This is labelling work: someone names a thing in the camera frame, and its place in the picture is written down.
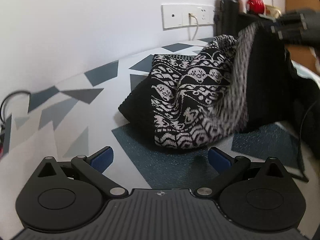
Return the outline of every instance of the patterned knit fabric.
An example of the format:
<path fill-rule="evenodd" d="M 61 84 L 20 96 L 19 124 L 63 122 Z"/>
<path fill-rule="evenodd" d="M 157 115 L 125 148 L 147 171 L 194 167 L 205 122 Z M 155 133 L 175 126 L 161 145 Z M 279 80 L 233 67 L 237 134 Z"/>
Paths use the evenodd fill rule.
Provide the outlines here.
<path fill-rule="evenodd" d="M 151 104 L 155 143 L 194 148 L 217 141 L 246 124 L 246 76 L 256 25 L 239 35 L 215 37 L 190 56 L 155 55 Z"/>

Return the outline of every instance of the wall outlet panel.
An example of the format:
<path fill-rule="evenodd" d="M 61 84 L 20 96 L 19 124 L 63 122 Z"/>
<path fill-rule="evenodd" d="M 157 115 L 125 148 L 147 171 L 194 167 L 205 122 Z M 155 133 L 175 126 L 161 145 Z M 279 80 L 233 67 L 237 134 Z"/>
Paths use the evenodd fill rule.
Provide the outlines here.
<path fill-rule="evenodd" d="M 162 5 L 163 28 L 175 28 L 182 26 L 182 11 L 179 4 Z"/>
<path fill-rule="evenodd" d="M 194 26 L 196 19 L 190 18 L 189 13 L 197 17 L 199 25 L 213 25 L 215 7 L 212 5 L 196 4 L 164 4 L 162 5 L 162 21 L 164 29 Z"/>

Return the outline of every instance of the black thermos bottle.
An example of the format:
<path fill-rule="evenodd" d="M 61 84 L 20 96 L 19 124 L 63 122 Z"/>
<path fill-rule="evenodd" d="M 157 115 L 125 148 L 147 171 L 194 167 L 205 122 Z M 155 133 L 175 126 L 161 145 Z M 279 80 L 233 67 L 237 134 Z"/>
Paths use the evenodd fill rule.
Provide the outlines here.
<path fill-rule="evenodd" d="M 221 34 L 238 36 L 236 31 L 239 0 L 221 0 Z"/>

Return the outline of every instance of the black cord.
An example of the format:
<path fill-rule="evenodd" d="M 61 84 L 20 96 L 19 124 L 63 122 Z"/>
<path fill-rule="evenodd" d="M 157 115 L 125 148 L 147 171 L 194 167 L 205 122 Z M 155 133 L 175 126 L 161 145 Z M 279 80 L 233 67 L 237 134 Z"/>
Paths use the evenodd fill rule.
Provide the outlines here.
<path fill-rule="evenodd" d="M 6 109 L 7 109 L 7 105 L 9 104 L 10 100 L 6 100 L 3 104 L 3 107 L 2 107 L 2 112 L 0 112 L 1 114 L 3 113 L 3 120 L 6 121 L 7 118 L 4 116 L 5 113 L 6 113 Z"/>
<path fill-rule="evenodd" d="M 303 168 L 303 158 L 302 158 L 302 152 L 301 152 L 301 135 L 302 135 L 302 128 L 303 128 L 303 123 L 305 118 L 307 117 L 307 114 L 310 112 L 310 110 L 316 105 L 316 103 L 318 103 L 319 100 L 316 100 L 306 111 L 306 113 L 304 114 L 302 120 L 301 120 L 301 125 L 300 125 L 300 131 L 299 131 L 299 142 L 298 142 L 298 156 L 297 156 L 297 164 L 298 164 L 298 168 L 299 171 L 301 172 L 302 176 L 296 175 L 296 174 L 292 174 L 290 173 L 291 177 L 295 178 L 295 179 L 299 179 L 302 180 L 303 182 L 309 182 L 308 177 L 305 175 L 304 173 L 304 168 Z"/>
<path fill-rule="evenodd" d="M 313 236 L 312 240 L 320 240 L 320 225 L 318 226 L 318 229 L 315 235 Z"/>
<path fill-rule="evenodd" d="M 5 117 L 4 117 L 4 111 L 2 111 L 2 108 L 4 108 L 5 110 L 5 107 L 4 107 L 4 103 L 10 99 L 11 97 L 15 96 L 15 95 L 18 95 L 18 94 L 26 94 L 26 95 L 30 95 L 31 93 L 29 91 L 26 91 L 26 90 L 18 90 L 18 91 L 15 91 L 15 92 L 12 92 L 10 93 L 9 95 L 7 95 L 5 97 L 5 99 L 3 99 L 2 103 L 1 103 L 1 106 L 0 106 L 0 120 L 3 124 L 5 124 Z"/>

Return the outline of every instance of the metal screw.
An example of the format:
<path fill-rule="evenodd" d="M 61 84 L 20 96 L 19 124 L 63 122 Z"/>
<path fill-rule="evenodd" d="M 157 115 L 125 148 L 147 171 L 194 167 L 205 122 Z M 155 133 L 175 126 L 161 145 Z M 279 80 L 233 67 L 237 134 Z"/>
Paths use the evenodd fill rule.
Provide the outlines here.
<path fill-rule="evenodd" d="M 114 187 L 110 190 L 110 193 L 115 196 L 120 196 L 125 193 L 125 189 L 122 187 Z"/>
<path fill-rule="evenodd" d="M 201 187 L 201 188 L 198 188 L 197 193 L 201 196 L 208 196 L 212 193 L 212 189 L 208 187 Z"/>

